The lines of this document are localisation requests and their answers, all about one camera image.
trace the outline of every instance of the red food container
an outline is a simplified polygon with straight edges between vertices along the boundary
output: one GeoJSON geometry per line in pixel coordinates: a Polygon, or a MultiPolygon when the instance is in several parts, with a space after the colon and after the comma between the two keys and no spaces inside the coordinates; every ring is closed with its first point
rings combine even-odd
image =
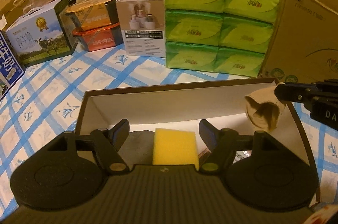
{"type": "Polygon", "coordinates": [[[81,44],[88,51],[97,51],[123,43],[120,23],[87,31],[74,29],[73,36],[79,38],[81,44]]]}

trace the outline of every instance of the beige sock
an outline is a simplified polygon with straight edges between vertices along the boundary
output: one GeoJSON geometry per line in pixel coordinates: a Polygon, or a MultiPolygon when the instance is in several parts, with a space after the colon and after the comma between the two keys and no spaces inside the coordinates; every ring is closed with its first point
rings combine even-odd
{"type": "Polygon", "coordinates": [[[246,116],[257,131],[273,131],[285,109],[285,103],[274,94],[276,86],[260,89],[245,96],[246,116]]]}

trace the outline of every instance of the screw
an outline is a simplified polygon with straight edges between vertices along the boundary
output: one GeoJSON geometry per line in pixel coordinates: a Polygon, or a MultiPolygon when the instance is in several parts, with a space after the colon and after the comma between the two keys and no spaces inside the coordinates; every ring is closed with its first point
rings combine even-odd
{"type": "Polygon", "coordinates": [[[166,168],[166,167],[164,167],[164,168],[161,168],[160,171],[161,171],[162,173],[167,173],[167,172],[169,171],[169,169],[166,168]]]}
{"type": "Polygon", "coordinates": [[[114,171],[114,172],[121,172],[124,171],[126,169],[126,165],[123,163],[113,163],[110,165],[110,170],[114,171]]]}
{"type": "Polygon", "coordinates": [[[214,172],[218,170],[218,165],[216,163],[205,163],[202,165],[202,169],[206,172],[214,172]]]}

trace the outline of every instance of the yellow sponge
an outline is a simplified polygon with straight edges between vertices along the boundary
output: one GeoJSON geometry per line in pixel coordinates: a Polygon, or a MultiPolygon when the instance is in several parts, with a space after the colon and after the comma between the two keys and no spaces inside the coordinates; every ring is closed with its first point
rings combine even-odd
{"type": "Polygon", "coordinates": [[[188,165],[199,168],[194,132],[156,129],[153,165],[188,165]]]}

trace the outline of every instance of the blue checkered tablecloth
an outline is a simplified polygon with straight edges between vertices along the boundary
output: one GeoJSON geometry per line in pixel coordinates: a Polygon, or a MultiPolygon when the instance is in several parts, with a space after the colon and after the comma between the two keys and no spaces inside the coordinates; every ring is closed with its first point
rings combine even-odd
{"type": "MultiPolygon", "coordinates": [[[[74,130],[84,92],[95,89],[242,78],[165,68],[156,57],[126,56],[124,46],[73,55],[29,67],[0,102],[0,215],[17,204],[9,179],[24,160],[65,130],[74,130]]],[[[338,132],[295,104],[307,132],[321,180],[322,201],[337,202],[338,132]]]]}

